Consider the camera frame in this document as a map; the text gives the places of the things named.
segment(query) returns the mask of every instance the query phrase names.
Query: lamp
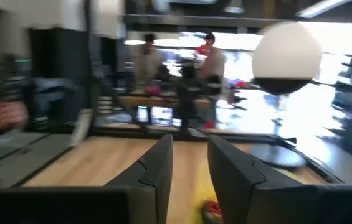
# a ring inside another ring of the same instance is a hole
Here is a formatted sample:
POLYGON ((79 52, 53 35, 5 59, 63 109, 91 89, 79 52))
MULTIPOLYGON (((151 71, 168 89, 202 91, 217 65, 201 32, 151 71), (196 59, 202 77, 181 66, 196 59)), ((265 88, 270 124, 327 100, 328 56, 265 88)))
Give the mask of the lamp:
POLYGON ((245 9, 242 7, 242 0, 232 0, 231 3, 224 8, 225 12, 240 14, 245 12, 245 9))
POLYGON ((301 10, 297 13, 297 16, 304 18, 312 18, 323 12, 326 12, 334 7, 338 7, 342 4, 350 2, 352 0, 324 0, 317 4, 314 4, 306 9, 301 10))

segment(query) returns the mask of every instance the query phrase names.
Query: hand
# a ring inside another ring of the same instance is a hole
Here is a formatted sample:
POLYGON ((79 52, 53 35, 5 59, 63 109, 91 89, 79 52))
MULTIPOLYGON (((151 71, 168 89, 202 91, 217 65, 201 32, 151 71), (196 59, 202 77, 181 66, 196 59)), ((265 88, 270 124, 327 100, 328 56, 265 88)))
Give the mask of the hand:
POLYGON ((27 119, 27 110, 22 102, 0 101, 0 131, 25 123, 27 119))

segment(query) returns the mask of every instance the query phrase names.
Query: ceiling light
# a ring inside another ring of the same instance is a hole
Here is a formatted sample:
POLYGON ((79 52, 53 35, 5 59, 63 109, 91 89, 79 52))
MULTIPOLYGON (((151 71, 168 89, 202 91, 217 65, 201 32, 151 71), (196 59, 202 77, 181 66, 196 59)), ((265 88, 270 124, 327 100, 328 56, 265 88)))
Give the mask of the ceiling light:
POLYGON ((142 40, 126 40, 125 41, 125 45, 140 45, 140 44, 144 44, 145 41, 142 40))
POLYGON ((338 7, 350 1, 352 0, 324 0, 304 10, 301 10, 297 13, 297 16, 304 18, 312 18, 330 9, 333 9, 334 7, 338 7))
POLYGON ((242 0, 232 0, 231 3, 224 8, 228 13, 243 13, 245 9, 242 7, 242 0))

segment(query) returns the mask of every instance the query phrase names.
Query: black partition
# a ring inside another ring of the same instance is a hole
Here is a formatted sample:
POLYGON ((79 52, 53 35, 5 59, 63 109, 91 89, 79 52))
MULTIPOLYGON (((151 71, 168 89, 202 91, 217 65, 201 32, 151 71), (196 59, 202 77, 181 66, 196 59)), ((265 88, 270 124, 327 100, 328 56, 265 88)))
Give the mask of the black partition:
POLYGON ((217 136, 208 161, 224 224, 352 223, 352 185, 303 185, 217 136))
MULTIPOLYGON (((85 86, 87 33, 53 27, 27 30, 30 39, 34 77, 68 78, 76 86, 85 86)), ((75 122, 80 109, 85 107, 84 87, 54 105, 60 122, 75 122)))
POLYGON ((108 37, 101 37, 100 41, 102 64, 110 67, 112 73, 116 73, 118 66, 117 40, 108 37))
POLYGON ((0 189, 0 223, 166 223, 173 140, 164 136, 103 187, 0 189))

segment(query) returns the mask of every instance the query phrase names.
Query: yellow object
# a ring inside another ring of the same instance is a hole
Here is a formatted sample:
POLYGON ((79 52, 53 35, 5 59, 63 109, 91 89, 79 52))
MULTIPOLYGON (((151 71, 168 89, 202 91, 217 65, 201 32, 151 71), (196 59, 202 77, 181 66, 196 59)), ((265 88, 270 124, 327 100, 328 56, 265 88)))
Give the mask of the yellow object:
POLYGON ((216 193, 212 184, 207 160, 202 161, 199 165, 197 185, 194 193, 194 212, 192 217, 188 220, 188 224, 203 224, 201 217, 201 207, 206 201, 217 202, 216 193))

